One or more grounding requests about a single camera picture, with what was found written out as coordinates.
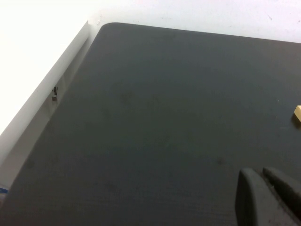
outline black table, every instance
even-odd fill
[[[101,28],[0,225],[235,225],[240,168],[301,180],[301,45]]]

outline small wooden block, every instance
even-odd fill
[[[297,116],[299,121],[301,121],[301,105],[296,107],[295,115]]]

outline dark gray object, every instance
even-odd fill
[[[101,28],[0,225],[235,225],[241,168],[301,180],[301,46]]]

